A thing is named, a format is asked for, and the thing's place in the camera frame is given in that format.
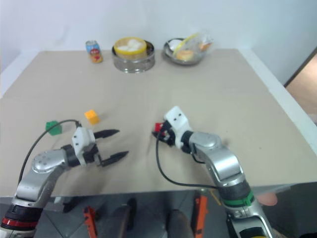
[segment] beige tabletop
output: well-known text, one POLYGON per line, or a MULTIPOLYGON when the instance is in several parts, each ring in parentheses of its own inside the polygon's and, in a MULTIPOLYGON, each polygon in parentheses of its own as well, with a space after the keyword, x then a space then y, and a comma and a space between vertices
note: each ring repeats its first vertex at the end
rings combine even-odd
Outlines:
MULTIPOLYGON (((110 51, 100 64, 91 63, 85 51, 42 52, 0 100, 0 195, 14 194, 25 155, 45 123, 63 119, 78 119, 93 131, 119 129, 98 141, 103 158, 130 152, 106 168, 73 168, 58 180, 54 195, 183 189, 160 175, 151 136, 155 122, 175 105, 193 130, 222 138, 250 185, 317 181, 316 154, 237 50, 215 50, 193 67, 170 64, 158 52, 155 66, 140 74, 117 70, 110 51), (90 109, 101 118, 95 126, 84 117, 90 109)), ((64 124, 63 134, 46 135, 30 159, 70 143, 74 128, 64 124)), ((172 179, 211 182, 189 155, 164 144, 159 151, 172 179)))

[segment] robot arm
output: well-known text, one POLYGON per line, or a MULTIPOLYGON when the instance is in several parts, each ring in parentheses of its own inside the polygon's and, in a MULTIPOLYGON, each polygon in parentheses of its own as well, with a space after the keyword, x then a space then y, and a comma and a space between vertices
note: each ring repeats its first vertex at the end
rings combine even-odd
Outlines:
POLYGON ((48 203, 60 175, 72 167, 96 162, 99 166, 112 164, 123 158, 128 151, 119 152, 102 160, 96 145, 97 138, 105 138, 119 132, 103 130, 93 133, 84 127, 77 127, 73 146, 66 145, 58 150, 49 150, 37 155, 32 168, 18 185, 12 204, 0 227, 0 238, 31 238, 48 203))
POLYGON ((230 235, 272 238, 272 229, 253 196, 237 157, 222 144, 220 137, 192 132, 186 116, 177 106, 164 119, 167 122, 163 130, 169 130, 175 146, 205 163, 226 209, 230 235))

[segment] metal bowl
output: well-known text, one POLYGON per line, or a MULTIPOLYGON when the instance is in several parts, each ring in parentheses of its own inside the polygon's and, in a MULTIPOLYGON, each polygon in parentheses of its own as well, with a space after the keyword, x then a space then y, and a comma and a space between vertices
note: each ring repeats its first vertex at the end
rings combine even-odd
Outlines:
POLYGON ((147 43, 147 57, 143 59, 123 59, 116 55, 114 47, 112 47, 112 59, 114 66, 125 73, 140 73, 149 70, 155 64, 155 52, 152 43, 147 43))
POLYGON ((181 41, 183 41, 184 38, 173 38, 173 39, 170 39, 169 41, 167 41, 164 44, 163 53, 165 54, 165 56, 167 56, 167 58, 169 60, 171 60, 174 63, 180 64, 180 65, 194 65, 194 64, 199 63, 206 55, 206 53, 200 53, 199 56, 195 58, 195 60, 180 60, 180 59, 177 59, 177 58, 174 57, 173 51, 170 49, 169 44, 168 44, 172 40, 181 40, 181 41))

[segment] black cable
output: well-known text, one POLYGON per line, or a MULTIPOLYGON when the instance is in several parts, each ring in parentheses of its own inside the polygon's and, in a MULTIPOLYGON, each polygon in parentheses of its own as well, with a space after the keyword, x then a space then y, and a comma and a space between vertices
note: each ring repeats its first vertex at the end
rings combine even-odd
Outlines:
POLYGON ((193 157, 193 159, 195 160, 196 163, 198 163, 198 164, 204 164, 203 161, 198 161, 198 160, 196 159, 196 157, 195 157, 194 154, 192 154, 192 157, 193 157))
POLYGON ((29 157, 30 157, 30 155, 31 155, 31 153, 32 153, 32 150, 33 150, 34 147, 36 146, 36 144, 42 139, 42 137, 43 137, 46 133, 48 133, 48 132, 49 132, 51 129, 53 129, 55 126, 58 126, 58 125, 60 125, 60 124, 62 124, 62 123, 64 123, 64 122, 69 122, 69 121, 75 122, 76 127, 81 126, 80 122, 77 121, 77 120, 74 120, 74 119, 62 120, 62 121, 58 122, 57 124, 52 125, 49 129, 47 129, 46 131, 44 131, 44 132, 36 139, 36 141, 33 143, 33 145, 31 146, 31 148, 30 148, 28 154, 26 155, 26 157, 25 157, 25 159, 24 159, 24 162, 23 162, 23 165, 22 165, 22 168, 21 168, 21 171, 20 171, 20 176, 19 176, 19 182, 18 182, 18 184, 19 184, 19 183, 21 182, 21 180, 22 180, 22 176, 23 176, 23 172, 24 172, 26 163, 28 162, 28 159, 29 159, 29 157))
POLYGON ((203 187, 203 188, 214 188, 214 189, 218 189, 217 186, 212 186, 212 185, 205 185, 205 184, 189 184, 189 183, 181 183, 181 182, 176 182, 171 180, 169 177, 166 176, 166 174, 164 174, 160 163, 159 163, 159 136, 161 134, 161 131, 158 133, 157 135, 157 142, 156 142, 156 147, 155 147, 155 152, 156 152, 156 158, 157 158, 157 165, 158 165, 158 170, 160 172, 160 174, 169 182, 175 184, 175 185, 179 185, 179 186, 186 186, 186 187, 203 187))

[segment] soda can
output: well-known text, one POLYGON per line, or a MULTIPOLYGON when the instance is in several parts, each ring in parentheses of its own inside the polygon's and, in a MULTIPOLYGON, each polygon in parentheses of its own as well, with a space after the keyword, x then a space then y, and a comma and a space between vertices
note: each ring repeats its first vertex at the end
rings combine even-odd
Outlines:
POLYGON ((87 41, 86 50, 93 63, 100 63, 103 61, 103 56, 101 55, 100 47, 97 41, 87 41))

